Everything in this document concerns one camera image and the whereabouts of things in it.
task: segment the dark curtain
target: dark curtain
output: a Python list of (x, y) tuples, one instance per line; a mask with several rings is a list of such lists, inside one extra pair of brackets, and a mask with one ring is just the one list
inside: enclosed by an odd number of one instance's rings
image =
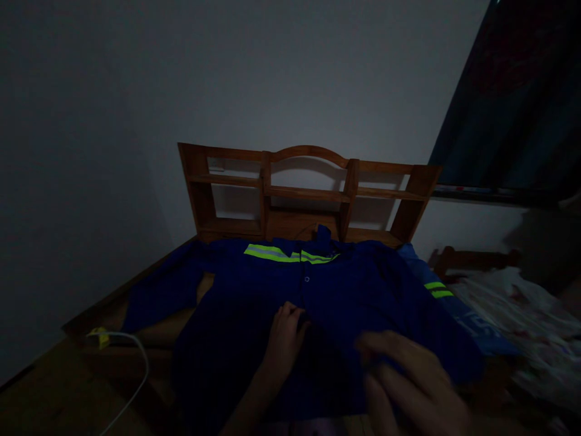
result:
[(439, 183), (578, 189), (579, 12), (577, 1), (491, 2), (430, 158)]

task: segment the white charging cable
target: white charging cable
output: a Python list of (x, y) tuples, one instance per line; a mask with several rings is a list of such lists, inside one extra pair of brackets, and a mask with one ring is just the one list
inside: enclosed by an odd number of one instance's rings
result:
[(135, 391), (135, 394), (133, 394), (133, 396), (129, 399), (129, 401), (125, 404), (125, 406), (123, 407), (123, 409), (121, 409), (121, 411), (117, 414), (117, 416), (113, 419), (113, 421), (111, 421), (109, 423), (109, 425), (105, 428), (105, 430), (102, 431), (102, 433), (99, 436), (103, 436), (105, 433), (107, 433), (111, 427), (113, 427), (113, 424), (115, 424), (115, 422), (117, 422), (117, 420), (119, 419), (119, 417), (121, 415), (123, 415), (123, 412), (125, 412), (127, 410), (127, 408), (129, 407), (129, 405), (131, 404), (131, 402), (135, 399), (135, 397), (137, 397), (137, 394), (139, 393), (139, 391), (141, 390), (141, 388), (143, 387), (143, 385), (145, 384), (145, 382), (147, 381), (147, 376), (149, 375), (149, 359), (147, 359), (147, 354), (145, 354), (145, 348), (143, 347), (143, 345), (141, 344), (141, 341), (133, 335), (127, 334), (127, 333), (121, 333), (121, 332), (92, 332), (89, 333), (87, 336), (103, 336), (103, 335), (108, 335), (108, 336), (122, 336), (122, 337), (126, 337), (129, 338), (131, 340), (133, 340), (137, 346), (139, 347), (139, 349), (141, 350), (141, 353), (143, 354), (143, 359), (145, 361), (145, 375), (143, 376), (143, 380), (141, 382), (141, 384), (137, 387), (137, 390)]

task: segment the wooden bed frame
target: wooden bed frame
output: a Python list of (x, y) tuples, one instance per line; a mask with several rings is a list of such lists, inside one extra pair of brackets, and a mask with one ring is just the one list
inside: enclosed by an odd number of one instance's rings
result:
[[(268, 151), (236, 150), (232, 148), (203, 147), (179, 143), (183, 171), (197, 237), (203, 242), (240, 237), (248, 240), (272, 240), (273, 237), (309, 240), (314, 232), (303, 231), (316, 224), (327, 226), (334, 239), (345, 242), (379, 240), (392, 248), (411, 241), (441, 172), (441, 167), (428, 165), (401, 165), (346, 159), (333, 151), (311, 145), (285, 148), (277, 153)], [(273, 186), (271, 166), (283, 159), (308, 156), (325, 159), (347, 170), (343, 191), (324, 191), (305, 188)], [(258, 178), (211, 174), (208, 158), (249, 160), (260, 163)], [(404, 191), (366, 188), (359, 186), (360, 172), (409, 175)], [(240, 220), (217, 217), (212, 184), (254, 187), (260, 192), (260, 220)], [(339, 203), (338, 212), (295, 210), (271, 205), (272, 197), (288, 197)], [(357, 196), (401, 200), (390, 231), (367, 230), (349, 226), (353, 203)], [(86, 334), (103, 325), (103, 319), (126, 306), (130, 288), (151, 274), (166, 257), (135, 276), (94, 306), (63, 326), (63, 330), (78, 345), (87, 365), (96, 374), (105, 377), (124, 398), (129, 399), (143, 377), (144, 362), (138, 348), (132, 344), (115, 343), (99, 350), (94, 339)], [(169, 380), (171, 347), (148, 346), (149, 380), (132, 403), (154, 433), (173, 434), (179, 425), (177, 408), (168, 405), (154, 388), (151, 380)]]
[(450, 283), (458, 276), (448, 276), (449, 269), (466, 269), (471, 271), (489, 271), (507, 266), (517, 266), (520, 261), (520, 251), (514, 249), (508, 254), (486, 251), (456, 251), (450, 245), (446, 246), (434, 265), (434, 273), (443, 283)]
[[(230, 237), (241, 237), (249, 240), (272, 240), (273, 237), (309, 240), (312, 238), (312, 233), (301, 232), (301, 230), (309, 226), (315, 227), (314, 224), (318, 223), (327, 226), (331, 230), (332, 238), (342, 242), (379, 240), (387, 246), (397, 247), (412, 240), (442, 170), (441, 167), (430, 165), (402, 165), (346, 159), (326, 148), (313, 145), (298, 145), (285, 148), (277, 153), (203, 147), (183, 143), (179, 143), (178, 146), (198, 237), (204, 242)], [(343, 191), (272, 185), (272, 164), (301, 156), (325, 159), (337, 167), (347, 170)], [(208, 158), (216, 157), (259, 162), (260, 175), (253, 179), (210, 174)], [(363, 172), (409, 175), (410, 178), (405, 191), (366, 188), (359, 186), (359, 174)], [(258, 188), (260, 192), (260, 220), (217, 217), (212, 184)], [(358, 196), (401, 200), (389, 231), (349, 226), (353, 203)], [(272, 197), (335, 202), (339, 203), (340, 206), (338, 212), (279, 208), (272, 206)]]

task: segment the wooden bed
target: wooden bed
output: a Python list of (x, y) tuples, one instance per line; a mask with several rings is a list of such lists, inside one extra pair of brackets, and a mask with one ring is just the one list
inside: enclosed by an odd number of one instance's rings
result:
[[(273, 237), (309, 240), (313, 237), (316, 224), (323, 224), (331, 230), (334, 239), (345, 242), (379, 240), (387, 246), (397, 248), (402, 243), (411, 241), (441, 171), (441, 167), (428, 165), (346, 159), (330, 150), (311, 145), (285, 148), (277, 153), (183, 143), (178, 144), (178, 147), (198, 231), (196, 238), (203, 242), (233, 237), (248, 240), (272, 240)], [(324, 191), (272, 185), (272, 164), (300, 156), (324, 159), (346, 170), (344, 189)], [(257, 178), (250, 178), (211, 174), (208, 158), (216, 157), (258, 162), (260, 175)], [(361, 187), (359, 175), (363, 172), (398, 174), (402, 177), (409, 175), (409, 180), (405, 190), (401, 191)], [(260, 219), (217, 217), (212, 184), (257, 188), (260, 193)], [(353, 203), (357, 196), (400, 200), (389, 231), (350, 227)], [(322, 212), (277, 208), (272, 206), (273, 197), (335, 202), (339, 204), (339, 210)], [(125, 317), (130, 288), (151, 274), (164, 260), (165, 257), (63, 326), (67, 336), (78, 345), (91, 370), (105, 377), (112, 387), (127, 399), (133, 395), (143, 377), (144, 362), (140, 351), (132, 344), (124, 342), (114, 342), (100, 351), (96, 341), (88, 340), (86, 334), (99, 326), (119, 330)], [(198, 300), (211, 287), (212, 279), (213, 277), (209, 275), (204, 277), (198, 287)], [(182, 311), (137, 334), (146, 348), (150, 372), (148, 382), (133, 401), (132, 407), (147, 422), (151, 430), (160, 435), (173, 434), (178, 428), (179, 419), (177, 407), (162, 400), (162, 396), (154, 387), (155, 381), (169, 380), (173, 341), (193, 311), (193, 309)]]

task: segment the hand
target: hand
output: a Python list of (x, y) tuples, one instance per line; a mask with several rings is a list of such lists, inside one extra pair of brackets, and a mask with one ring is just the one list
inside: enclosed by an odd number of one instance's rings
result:
[(297, 323), (304, 309), (286, 302), (278, 309), (272, 322), (271, 335), (264, 353), (262, 367), (275, 382), (284, 383), (303, 345), (310, 323), (306, 322), (297, 333)]
[(393, 400), (427, 436), (461, 436), (470, 424), (470, 411), (455, 393), (438, 358), (421, 345), (392, 331), (367, 332), (356, 343), (362, 361), (384, 354), (399, 363), (407, 376), (380, 364), (364, 379), (369, 417), (376, 436), (399, 435)]

